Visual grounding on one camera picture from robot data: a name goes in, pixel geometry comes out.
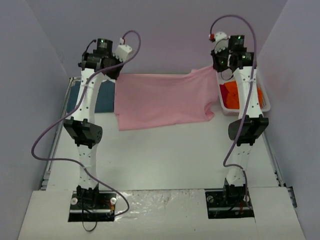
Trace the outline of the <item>pink t-shirt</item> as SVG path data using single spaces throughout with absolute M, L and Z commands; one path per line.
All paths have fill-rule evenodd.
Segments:
M 122 74 L 115 83 L 114 113 L 120 131 L 210 121 L 219 99 L 211 66 L 188 74 Z

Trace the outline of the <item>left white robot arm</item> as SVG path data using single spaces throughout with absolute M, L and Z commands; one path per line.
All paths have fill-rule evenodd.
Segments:
M 107 73 L 99 70 L 116 66 L 127 60 L 132 52 L 121 38 L 116 51 L 112 51 L 113 42 L 105 38 L 94 40 L 96 48 L 92 52 L 84 51 L 78 66 L 81 68 L 81 83 L 76 104 L 79 106 L 63 126 L 74 140 L 79 154 L 80 175 L 76 188 L 78 200 L 89 209 L 97 208 L 101 203 L 97 176 L 96 155 L 98 144 L 103 135 L 101 126 L 95 124 L 95 109 L 100 86 L 104 79 L 117 79 L 121 67 Z

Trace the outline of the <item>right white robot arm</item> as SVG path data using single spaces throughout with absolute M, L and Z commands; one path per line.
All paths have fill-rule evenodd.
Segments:
M 228 126 L 228 137 L 233 142 L 223 160 L 228 168 L 224 181 L 222 202 L 234 206 L 248 195 L 246 168 L 252 147 L 269 125 L 264 117 L 258 95 L 255 53 L 244 46 L 244 35 L 227 36 L 224 32 L 209 36 L 215 44 L 211 51 L 213 69 L 217 73 L 231 70 L 236 83 L 239 114 Z

